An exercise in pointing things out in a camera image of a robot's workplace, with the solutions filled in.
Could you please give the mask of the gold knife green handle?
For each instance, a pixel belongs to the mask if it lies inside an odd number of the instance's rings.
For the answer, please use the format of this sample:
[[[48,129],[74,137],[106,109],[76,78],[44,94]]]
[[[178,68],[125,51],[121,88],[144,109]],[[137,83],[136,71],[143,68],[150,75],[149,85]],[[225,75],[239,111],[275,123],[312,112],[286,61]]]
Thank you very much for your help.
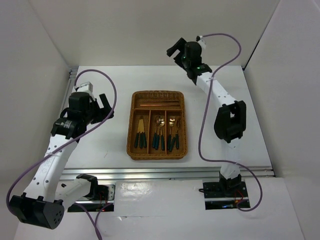
[[[138,127],[137,127],[137,133],[135,136],[135,142],[134,142],[134,147],[137,148],[139,144],[139,138],[140,138],[140,133],[142,132],[142,119],[139,119],[138,121]]]
[[[143,123],[143,119],[140,118],[139,119],[139,123],[138,123],[138,131],[139,131],[139,147],[142,149],[143,148],[143,135],[142,135],[142,123]]]

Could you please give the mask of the gold knife pile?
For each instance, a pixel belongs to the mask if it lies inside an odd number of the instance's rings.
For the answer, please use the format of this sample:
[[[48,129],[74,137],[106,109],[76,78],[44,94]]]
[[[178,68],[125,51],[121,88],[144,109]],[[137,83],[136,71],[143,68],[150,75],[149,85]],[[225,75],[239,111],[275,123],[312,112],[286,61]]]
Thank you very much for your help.
[[[146,138],[146,133],[145,133],[144,120],[142,122],[142,140],[143,140],[143,148],[146,148],[147,147],[147,138]]]

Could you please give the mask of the gold spoon green handle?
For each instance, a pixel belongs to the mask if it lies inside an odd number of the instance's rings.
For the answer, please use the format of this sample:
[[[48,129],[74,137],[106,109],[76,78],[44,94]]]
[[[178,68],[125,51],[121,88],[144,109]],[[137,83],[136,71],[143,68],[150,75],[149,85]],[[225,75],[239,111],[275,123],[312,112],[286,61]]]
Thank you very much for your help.
[[[152,148],[154,148],[154,149],[156,148],[159,118],[160,118],[160,116],[157,116],[157,117],[155,118],[155,131],[154,131],[153,140],[152,140]]]
[[[155,142],[155,149],[158,150],[159,149],[159,144],[160,144],[160,134],[162,131],[162,127],[165,125],[165,120],[163,117],[159,117],[157,120],[157,124],[158,124],[158,133],[156,135],[156,142]]]
[[[165,126],[165,124],[162,124],[160,127],[160,140],[161,140],[161,150],[162,151],[166,150],[165,137],[164,137],[164,131],[163,131],[164,126]]]

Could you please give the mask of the gold spoon pile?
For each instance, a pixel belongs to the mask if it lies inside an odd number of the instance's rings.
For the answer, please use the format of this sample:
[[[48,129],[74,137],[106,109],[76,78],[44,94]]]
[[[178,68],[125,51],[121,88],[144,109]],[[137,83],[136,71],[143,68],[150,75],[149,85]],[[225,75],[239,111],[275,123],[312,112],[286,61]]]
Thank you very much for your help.
[[[175,125],[175,121],[176,121],[175,116],[171,116],[169,118],[169,134],[168,134],[168,137],[167,137],[167,150],[170,149],[171,139],[172,139],[172,129],[173,129],[174,125]]]

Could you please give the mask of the gold fork green handle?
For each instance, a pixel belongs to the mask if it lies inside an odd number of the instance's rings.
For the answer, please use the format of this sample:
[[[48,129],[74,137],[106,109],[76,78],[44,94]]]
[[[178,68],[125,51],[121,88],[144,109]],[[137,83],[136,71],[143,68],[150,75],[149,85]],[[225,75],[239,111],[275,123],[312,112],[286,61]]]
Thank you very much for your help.
[[[179,128],[180,128],[180,120],[177,120],[176,123],[176,131],[175,131],[175,148],[178,150],[180,147],[180,142],[179,142]]]

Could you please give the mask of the gold fork pile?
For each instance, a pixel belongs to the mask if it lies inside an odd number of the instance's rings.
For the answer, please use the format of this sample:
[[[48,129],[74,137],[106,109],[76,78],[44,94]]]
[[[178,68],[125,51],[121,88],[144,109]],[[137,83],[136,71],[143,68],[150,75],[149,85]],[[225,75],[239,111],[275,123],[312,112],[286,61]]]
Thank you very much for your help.
[[[170,151],[170,152],[176,147],[176,143],[175,143],[176,137],[175,137],[175,134],[174,134],[174,136],[173,136],[173,138],[172,138],[172,140],[171,140],[170,146],[169,146],[169,151]]]

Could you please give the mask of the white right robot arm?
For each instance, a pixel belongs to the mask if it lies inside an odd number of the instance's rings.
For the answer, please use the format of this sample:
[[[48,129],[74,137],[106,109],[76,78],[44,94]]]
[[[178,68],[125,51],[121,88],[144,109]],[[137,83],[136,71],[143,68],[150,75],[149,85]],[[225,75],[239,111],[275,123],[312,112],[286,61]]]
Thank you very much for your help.
[[[214,79],[215,72],[202,60],[205,46],[202,36],[194,41],[180,38],[166,54],[216,104],[213,129],[224,147],[218,190],[223,196],[230,196],[238,190],[242,180],[237,165],[238,145],[246,130],[247,106]],[[145,90],[133,93],[126,151],[135,161],[179,160],[187,155],[186,107],[181,92]]]

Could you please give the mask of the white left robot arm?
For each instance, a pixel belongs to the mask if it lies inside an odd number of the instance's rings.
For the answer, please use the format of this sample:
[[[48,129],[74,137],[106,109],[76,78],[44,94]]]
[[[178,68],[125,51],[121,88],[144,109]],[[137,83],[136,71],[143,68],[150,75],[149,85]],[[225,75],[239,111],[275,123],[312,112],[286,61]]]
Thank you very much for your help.
[[[106,95],[99,97],[103,107],[88,92],[69,96],[68,107],[53,123],[45,160],[22,195],[12,195],[9,199],[8,207],[20,222],[53,230],[61,223],[65,210],[80,198],[107,199],[108,190],[93,175],[82,173],[70,183],[60,182],[72,152],[88,132],[87,126],[99,126],[114,116]]]

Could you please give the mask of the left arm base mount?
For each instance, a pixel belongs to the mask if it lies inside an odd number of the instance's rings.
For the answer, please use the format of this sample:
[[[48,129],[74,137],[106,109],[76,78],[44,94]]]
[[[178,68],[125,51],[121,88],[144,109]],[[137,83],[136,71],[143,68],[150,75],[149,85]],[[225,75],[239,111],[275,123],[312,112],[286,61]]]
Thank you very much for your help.
[[[68,208],[69,213],[83,212],[84,210],[77,206],[83,206],[88,212],[99,212],[105,207],[103,212],[114,211],[116,185],[114,183],[107,183],[98,186],[97,194],[94,197],[82,197]]]

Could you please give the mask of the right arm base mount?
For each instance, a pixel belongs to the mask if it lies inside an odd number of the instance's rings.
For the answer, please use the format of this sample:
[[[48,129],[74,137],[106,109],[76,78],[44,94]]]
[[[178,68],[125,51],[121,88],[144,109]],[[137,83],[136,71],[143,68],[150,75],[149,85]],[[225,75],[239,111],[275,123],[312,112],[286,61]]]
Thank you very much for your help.
[[[218,182],[204,182],[198,191],[203,193],[206,210],[249,209],[250,200],[244,181],[239,186],[224,192]]]

